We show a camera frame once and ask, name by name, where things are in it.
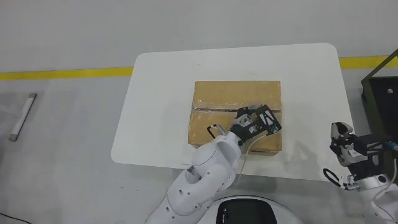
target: yellow stripe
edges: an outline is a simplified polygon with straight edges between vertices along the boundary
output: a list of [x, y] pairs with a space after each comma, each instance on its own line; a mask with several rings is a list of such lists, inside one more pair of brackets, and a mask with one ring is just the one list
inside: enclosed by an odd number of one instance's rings
[[[387, 57], [345, 57], [340, 58], [341, 69], [376, 68]], [[398, 58], [392, 59], [386, 68], [398, 67]]]
[[[340, 58], [341, 69], [375, 68], [387, 57], [345, 57]], [[398, 59], [392, 60], [386, 67], [398, 67]], [[0, 73], [0, 80], [51, 80], [71, 78], [94, 78], [94, 77], [129, 77], [132, 75], [133, 67], [123, 68], [90, 68], [59, 71], [36, 71], [36, 72], [9, 72]]]
[[94, 77], [128, 77], [132, 67], [0, 73], [0, 80], [49, 80]]

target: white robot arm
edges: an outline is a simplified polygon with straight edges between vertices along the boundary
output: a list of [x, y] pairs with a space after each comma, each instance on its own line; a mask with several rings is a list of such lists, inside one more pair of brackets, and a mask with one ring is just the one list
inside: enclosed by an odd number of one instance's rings
[[[221, 135], [215, 138], [211, 128], [218, 129]], [[209, 126], [208, 131], [214, 140], [197, 149], [192, 166], [175, 179], [146, 223], [198, 223], [210, 208], [215, 195], [234, 182], [234, 167], [244, 143], [264, 131], [266, 135], [271, 135], [280, 130], [278, 120], [266, 105], [240, 108], [229, 131], [219, 125]]]
[[365, 203], [362, 216], [369, 223], [398, 223], [398, 186], [393, 183], [397, 174], [397, 161], [392, 180], [383, 174], [385, 152], [396, 156], [398, 145], [391, 137], [369, 134], [356, 136], [353, 128], [343, 122], [331, 125], [330, 149], [339, 163], [351, 172], [346, 182], [329, 169], [324, 175], [336, 186], [357, 190]]

